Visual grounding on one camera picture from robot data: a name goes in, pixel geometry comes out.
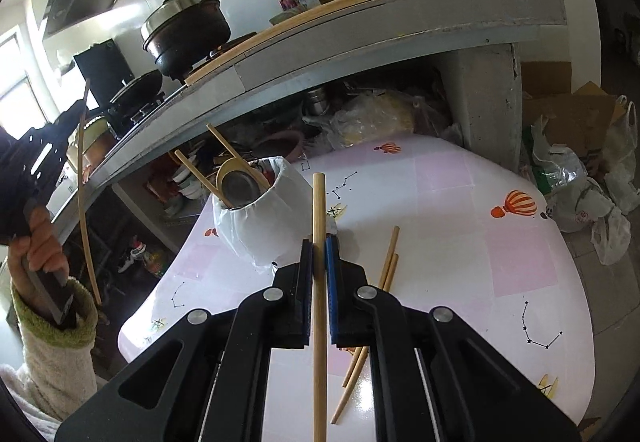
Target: wooden stick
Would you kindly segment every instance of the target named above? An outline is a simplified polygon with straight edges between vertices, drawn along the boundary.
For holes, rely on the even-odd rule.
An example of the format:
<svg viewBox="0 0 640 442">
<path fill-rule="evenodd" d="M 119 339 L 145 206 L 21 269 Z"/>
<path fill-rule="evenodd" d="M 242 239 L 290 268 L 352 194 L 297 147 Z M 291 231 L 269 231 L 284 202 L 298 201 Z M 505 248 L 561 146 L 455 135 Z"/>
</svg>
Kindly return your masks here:
<svg viewBox="0 0 640 442">
<path fill-rule="evenodd" d="M 216 137 L 216 139 L 218 139 L 220 141 L 220 144 L 222 144 L 222 146 L 224 146 L 226 148 L 226 150 L 233 155 L 235 158 L 237 158 L 238 160 L 244 162 L 244 164 L 246 164 L 245 167 L 249 168 L 249 170 L 254 170 L 254 168 L 252 168 L 251 166 L 249 166 L 249 163 L 242 158 L 238 152 L 231 146 L 231 144 L 229 144 L 226 141 L 226 138 L 224 138 L 222 135 L 220 135 L 220 132 L 218 130 L 216 130 L 213 125 L 211 123 L 207 124 L 207 129 L 213 133 L 213 135 Z M 264 175 L 262 173 L 260 173 L 260 175 L 262 176 L 254 176 L 255 181 L 260 184 L 264 189 L 269 189 L 269 183 L 267 182 L 267 179 L 264 177 Z"/>
<path fill-rule="evenodd" d="M 353 357 L 351 358 L 351 362 L 349 363 L 349 368 L 347 369 L 347 373 L 344 375 L 344 380 L 342 381 L 343 388 L 346 388 L 347 384 L 349 383 L 349 379 L 353 374 L 353 371 L 356 367 L 356 363 L 358 362 L 358 358 L 360 357 L 361 351 L 362 351 L 362 346 L 358 346 L 353 353 Z"/>
<path fill-rule="evenodd" d="M 326 201 L 324 173 L 314 173 L 314 442 L 326 442 Z"/>
<path fill-rule="evenodd" d="M 389 272 L 386 276 L 385 284 L 383 285 L 383 289 L 385 292 L 388 292 L 391 289 L 391 283 L 396 274 L 396 266 L 398 266 L 398 254 L 394 253 L 391 257 L 391 264 L 389 266 Z M 347 383 L 347 387 L 344 392 L 342 392 L 342 396 L 340 398 L 340 402 L 338 403 L 338 407 L 335 409 L 334 416 L 331 418 L 331 424 L 335 424 L 338 422 L 344 407 L 347 405 L 351 393 L 353 393 L 354 388 L 356 387 L 356 383 L 358 382 L 358 378 L 360 377 L 360 372 L 362 371 L 362 367 L 364 366 L 365 361 L 367 360 L 367 355 L 369 355 L 369 347 L 364 346 L 360 355 L 358 356 L 358 361 L 356 362 L 355 368 L 353 369 L 353 373 Z"/>
<path fill-rule="evenodd" d="M 389 266 L 389 274 L 386 275 L 385 284 L 382 287 L 382 290 L 385 292 L 389 292 L 391 290 L 391 283 L 394 280 L 394 276 L 396 275 L 396 267 L 398 266 L 398 253 L 394 252 L 394 255 L 391 258 L 391 265 Z"/>
<path fill-rule="evenodd" d="M 91 245 L 89 244 L 89 232 L 86 228 L 86 216 L 84 214 L 84 163 L 82 162 L 82 146 L 84 143 L 84 118 L 86 116 L 86 100 L 89 96 L 90 80 L 87 79 L 84 82 L 84 96 L 82 101 L 84 102 L 84 110 L 80 115 L 80 125 L 78 127 L 78 217 L 80 221 L 80 236 L 82 237 L 82 250 L 84 250 L 84 260 L 86 261 L 86 268 L 89 274 L 89 281 L 91 282 L 91 289 L 94 292 L 94 299 L 98 307 L 102 306 L 102 299 L 100 298 L 100 291 L 98 290 L 98 282 L 95 279 L 94 271 L 94 259 L 91 256 Z"/>
<path fill-rule="evenodd" d="M 227 206 L 229 209 L 232 209 L 233 206 L 231 205 L 231 203 L 229 203 L 229 200 L 227 200 L 225 198 L 225 196 L 222 194 L 222 191 L 218 190 L 217 187 L 215 187 L 208 179 L 207 177 L 205 177 L 200 170 L 198 170 L 198 168 L 196 168 L 191 162 L 189 162 L 189 159 L 186 158 L 182 152 L 177 149 L 175 150 L 175 155 L 178 159 L 180 159 L 180 162 L 182 162 L 184 164 L 184 166 L 191 171 L 191 173 L 193 173 L 194 175 L 196 175 L 196 177 L 198 178 L 198 180 L 200 182 L 202 182 L 203 186 L 206 187 L 211 193 L 215 194 L 215 196 L 219 199 L 222 200 L 222 202 L 224 203 L 225 206 Z"/>
<path fill-rule="evenodd" d="M 386 258 L 385 264 L 382 266 L 382 273 L 380 274 L 380 280 L 378 281 L 378 288 L 383 288 L 386 281 L 386 275 L 389 272 L 389 267 L 391 266 L 391 258 L 396 251 L 396 243 L 398 242 L 398 234 L 400 233 L 400 227 L 394 226 L 393 231 L 391 232 L 391 240 L 389 241 L 389 248 L 386 250 Z M 349 379 L 351 378 L 351 374 L 353 373 L 353 369 L 356 367 L 356 363 L 358 362 L 358 357 L 362 351 L 362 346 L 358 346 L 356 351 L 353 353 L 353 357 L 351 358 L 351 362 L 349 364 L 349 369 L 347 370 L 347 374 L 344 376 L 344 380 L 342 381 L 342 387 L 346 388 L 349 383 Z"/>
</svg>

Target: constellation print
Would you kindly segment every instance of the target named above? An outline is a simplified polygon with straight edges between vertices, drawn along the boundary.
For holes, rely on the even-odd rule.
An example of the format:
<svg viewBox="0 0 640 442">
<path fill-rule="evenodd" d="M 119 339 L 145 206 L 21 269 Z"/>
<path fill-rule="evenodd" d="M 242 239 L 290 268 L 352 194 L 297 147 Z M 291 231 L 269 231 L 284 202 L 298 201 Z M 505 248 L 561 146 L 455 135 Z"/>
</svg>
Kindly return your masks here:
<svg viewBox="0 0 640 442">
<path fill-rule="evenodd" d="M 522 329 L 524 330 L 524 333 L 527 335 L 527 343 L 529 345 L 538 345 L 538 346 L 542 346 L 544 347 L 545 350 L 548 350 L 549 347 L 555 342 L 556 339 L 558 339 L 558 337 L 560 337 L 562 335 L 562 330 L 560 330 L 560 332 L 558 333 L 557 336 L 554 337 L 554 340 L 551 341 L 548 345 L 543 345 L 542 343 L 537 343 L 535 342 L 533 339 L 531 339 L 529 337 L 529 332 L 527 331 L 527 325 L 524 323 L 524 314 L 527 313 L 527 306 L 529 305 L 528 301 L 524 302 L 524 310 L 522 311 Z"/>
<path fill-rule="evenodd" d="M 178 291 L 180 290 L 180 287 L 181 287 L 182 285 L 184 285 L 184 282 L 182 282 L 180 285 L 178 285 L 178 288 L 177 288 L 177 289 L 175 289 L 174 295 L 173 295 L 173 296 L 172 296 L 172 298 L 171 298 L 171 303 L 173 303 L 173 304 L 174 304 L 174 308 L 184 307 L 184 303 L 183 303 L 183 304 L 181 304 L 181 305 L 177 305 L 177 304 L 175 304 L 175 295 L 176 295 L 176 294 L 178 294 Z"/>
<path fill-rule="evenodd" d="M 338 200 L 340 200 L 340 195 L 339 195 L 337 192 L 338 192 L 340 189 L 342 189 L 343 187 L 345 187 L 345 186 L 347 185 L 347 180 L 348 180 L 349 178 L 351 178 L 352 176 L 354 176 L 356 173 L 357 173 L 357 171 L 354 171 L 354 172 L 353 172 L 353 173 L 351 173 L 348 177 L 345 177 L 345 178 L 344 178 L 344 182 L 342 182 L 342 185 L 341 185 L 341 186 L 336 186 L 336 187 L 335 187 L 335 189 L 332 189 L 332 190 L 331 190 L 331 193 L 333 193 L 333 194 L 337 197 L 337 199 L 338 199 Z"/>
</svg>

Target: metal screw head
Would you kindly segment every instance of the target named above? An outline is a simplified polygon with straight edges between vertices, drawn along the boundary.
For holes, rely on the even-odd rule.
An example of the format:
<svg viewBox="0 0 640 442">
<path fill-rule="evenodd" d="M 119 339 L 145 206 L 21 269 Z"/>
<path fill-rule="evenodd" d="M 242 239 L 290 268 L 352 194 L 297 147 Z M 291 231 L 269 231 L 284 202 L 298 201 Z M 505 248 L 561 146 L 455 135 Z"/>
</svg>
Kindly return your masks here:
<svg viewBox="0 0 640 442">
<path fill-rule="evenodd" d="M 192 325 L 199 325 L 201 323 L 204 323 L 204 321 L 207 320 L 207 317 L 208 317 L 207 311 L 203 310 L 202 308 L 198 308 L 196 310 L 192 310 L 191 312 L 189 312 L 187 316 L 187 321 Z"/>
<path fill-rule="evenodd" d="M 262 297 L 267 301 L 278 301 L 282 299 L 284 292 L 277 287 L 270 287 L 262 293 Z"/>
<path fill-rule="evenodd" d="M 453 319 L 453 311 L 447 307 L 438 307 L 433 311 L 433 317 L 440 323 L 448 323 Z"/>
<path fill-rule="evenodd" d="M 362 299 L 373 299 L 378 294 L 378 291 L 375 289 L 375 287 L 365 285 L 360 287 L 357 290 L 356 294 L 358 294 L 358 297 Z"/>
</svg>

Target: hot air balloon print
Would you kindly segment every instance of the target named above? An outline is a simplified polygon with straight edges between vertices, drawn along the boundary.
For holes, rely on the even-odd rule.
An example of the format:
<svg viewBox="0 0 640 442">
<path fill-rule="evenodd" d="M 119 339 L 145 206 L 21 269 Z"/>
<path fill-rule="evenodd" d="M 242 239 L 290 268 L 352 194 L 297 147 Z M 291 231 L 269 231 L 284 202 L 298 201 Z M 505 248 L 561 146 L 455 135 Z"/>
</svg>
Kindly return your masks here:
<svg viewBox="0 0 640 442">
<path fill-rule="evenodd" d="M 398 146 L 395 142 L 385 142 L 382 146 L 376 146 L 374 148 L 375 151 L 383 151 L 384 153 L 396 154 L 402 151 L 402 148 Z"/>
<path fill-rule="evenodd" d="M 493 218 L 502 218 L 506 213 L 514 215 L 533 216 L 536 214 L 538 207 L 533 198 L 522 191 L 510 191 L 504 199 L 504 206 L 496 206 L 491 210 Z"/>
</svg>

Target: green cuff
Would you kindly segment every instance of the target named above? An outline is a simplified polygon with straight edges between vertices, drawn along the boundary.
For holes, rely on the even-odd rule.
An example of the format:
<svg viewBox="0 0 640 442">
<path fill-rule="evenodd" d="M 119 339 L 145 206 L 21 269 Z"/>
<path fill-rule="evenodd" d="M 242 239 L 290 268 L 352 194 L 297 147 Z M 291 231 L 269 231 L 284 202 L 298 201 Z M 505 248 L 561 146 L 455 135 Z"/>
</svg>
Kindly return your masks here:
<svg viewBox="0 0 640 442">
<path fill-rule="evenodd" d="M 85 348 L 95 341 L 95 326 L 98 323 L 98 311 L 89 291 L 75 278 L 69 278 L 67 285 L 74 293 L 74 305 L 78 316 L 78 325 L 74 329 L 58 330 L 47 320 L 37 315 L 22 300 L 17 290 L 11 285 L 14 296 L 15 313 L 20 326 L 27 329 L 47 345 L 57 348 Z"/>
</svg>

